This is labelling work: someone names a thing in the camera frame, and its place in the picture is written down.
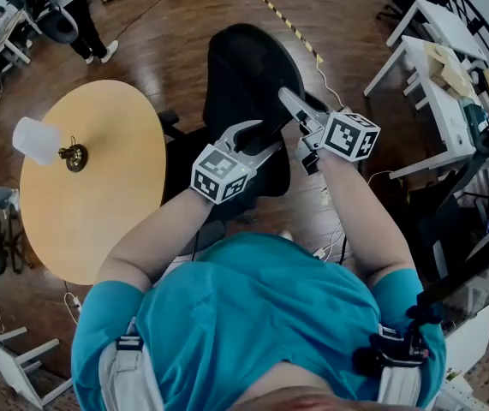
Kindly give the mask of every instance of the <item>box on desk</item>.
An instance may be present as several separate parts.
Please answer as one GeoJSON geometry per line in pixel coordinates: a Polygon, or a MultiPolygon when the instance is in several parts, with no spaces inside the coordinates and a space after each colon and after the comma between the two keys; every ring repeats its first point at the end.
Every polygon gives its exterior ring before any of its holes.
{"type": "Polygon", "coordinates": [[[474,89],[465,68],[441,45],[425,44],[429,77],[456,99],[473,98],[474,89]]]}

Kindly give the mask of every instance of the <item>floor tape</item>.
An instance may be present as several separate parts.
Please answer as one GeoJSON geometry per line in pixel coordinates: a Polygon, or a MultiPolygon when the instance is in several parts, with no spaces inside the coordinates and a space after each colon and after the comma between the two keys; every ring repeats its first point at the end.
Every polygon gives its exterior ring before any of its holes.
{"type": "Polygon", "coordinates": [[[322,59],[322,57],[317,53],[317,51],[315,49],[313,49],[313,47],[311,46],[311,44],[303,38],[303,35],[301,35],[301,32],[299,32],[297,30],[297,28],[284,16],[282,15],[282,13],[275,7],[274,4],[272,4],[271,2],[269,2],[269,0],[262,0],[268,7],[269,9],[274,12],[277,17],[282,20],[284,22],[284,24],[286,26],[288,26],[293,33],[295,33],[295,36],[301,40],[301,42],[305,45],[305,47],[307,47],[307,50],[310,51],[313,56],[314,56],[314,59],[316,59],[316,62],[317,63],[322,63],[324,61],[324,59],[322,59]]]}

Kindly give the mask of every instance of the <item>black pants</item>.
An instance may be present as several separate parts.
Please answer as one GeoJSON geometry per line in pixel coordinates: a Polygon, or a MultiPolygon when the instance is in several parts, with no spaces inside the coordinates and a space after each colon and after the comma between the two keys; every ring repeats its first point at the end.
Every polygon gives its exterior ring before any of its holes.
{"type": "Polygon", "coordinates": [[[99,39],[98,31],[93,25],[88,2],[86,0],[73,0],[65,6],[65,10],[75,19],[79,28],[79,38],[71,43],[73,50],[84,59],[88,59],[92,54],[98,58],[103,58],[107,54],[107,49],[99,39]]]}

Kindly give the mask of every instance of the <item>cable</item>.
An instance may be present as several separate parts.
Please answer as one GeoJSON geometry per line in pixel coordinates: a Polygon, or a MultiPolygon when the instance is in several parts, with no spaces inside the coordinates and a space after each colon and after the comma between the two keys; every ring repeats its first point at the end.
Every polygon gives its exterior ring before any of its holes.
{"type": "Polygon", "coordinates": [[[380,172],[376,172],[375,174],[373,174],[372,176],[370,176],[370,179],[367,181],[367,185],[369,186],[370,185],[370,181],[372,180],[372,178],[374,178],[376,175],[379,175],[379,174],[392,174],[394,172],[394,170],[381,170],[380,172]]]}
{"type": "Polygon", "coordinates": [[[193,255],[191,256],[191,262],[194,260],[194,255],[196,254],[196,249],[199,246],[199,234],[200,234],[200,229],[199,229],[199,231],[196,232],[196,235],[194,235],[194,247],[193,247],[193,255]]]}
{"type": "Polygon", "coordinates": [[[339,102],[339,104],[341,105],[341,108],[342,109],[345,108],[345,105],[343,105],[343,102],[339,98],[339,94],[337,94],[335,90],[332,90],[331,88],[328,87],[328,80],[326,79],[326,75],[322,72],[322,70],[320,70],[319,64],[320,64],[320,62],[317,59],[316,60],[316,69],[319,71],[320,74],[322,74],[322,78],[324,79],[324,85],[325,85],[325,87],[328,89],[328,91],[331,94],[333,94],[337,98],[337,102],[339,102]]]}
{"type": "Polygon", "coordinates": [[[343,246],[341,247],[341,258],[339,260],[339,265],[343,264],[345,259],[345,248],[347,247],[347,236],[343,238],[343,246]]]}
{"type": "Polygon", "coordinates": [[[63,303],[65,303],[65,307],[67,308],[69,315],[71,316],[71,318],[73,319],[73,321],[77,325],[77,324],[79,324],[79,322],[76,320],[75,316],[71,312],[71,308],[69,307],[69,304],[67,303],[67,296],[71,295],[73,297],[73,304],[77,307],[77,309],[79,309],[79,311],[81,310],[81,303],[79,302],[78,297],[76,297],[73,293],[69,292],[69,288],[68,288],[67,282],[65,280],[63,280],[63,284],[65,284],[65,295],[63,296],[63,303]]]}
{"type": "Polygon", "coordinates": [[[330,236],[330,245],[328,247],[330,247],[330,251],[328,252],[328,254],[326,255],[326,258],[324,259],[324,262],[326,262],[329,258],[330,258],[330,255],[331,255],[331,250],[333,249],[333,246],[335,244],[337,244],[339,242],[339,240],[341,239],[341,236],[343,236],[345,234],[345,232],[343,230],[341,230],[341,235],[339,235],[339,237],[334,241],[333,240],[333,236],[336,234],[336,233],[339,233],[339,229],[341,228],[341,221],[339,221],[339,225],[337,226],[337,228],[333,231],[333,233],[331,233],[331,236],[330,236]]]}
{"type": "Polygon", "coordinates": [[[119,39],[121,38],[122,34],[125,33],[128,28],[130,26],[132,26],[135,22],[137,22],[137,20],[139,20],[143,15],[145,15],[147,12],[149,12],[151,9],[153,9],[155,6],[157,6],[160,2],[162,2],[163,0],[157,0],[155,3],[153,3],[151,6],[149,6],[147,9],[145,9],[141,14],[139,14],[137,17],[135,17],[133,20],[131,20],[131,22],[129,22],[129,24],[127,24],[121,32],[119,32],[117,34],[117,36],[115,37],[115,39],[119,39]]]}

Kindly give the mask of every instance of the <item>round wooden table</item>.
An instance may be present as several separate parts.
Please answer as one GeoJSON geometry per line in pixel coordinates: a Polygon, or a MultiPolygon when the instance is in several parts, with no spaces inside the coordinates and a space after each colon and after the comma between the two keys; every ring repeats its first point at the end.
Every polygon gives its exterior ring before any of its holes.
{"type": "Polygon", "coordinates": [[[78,173],[65,160],[41,166],[25,157],[21,217],[34,252],[58,277],[92,284],[107,253],[162,202],[164,133],[157,113],[136,88],[116,80],[80,86],[43,122],[88,150],[78,173]]]}

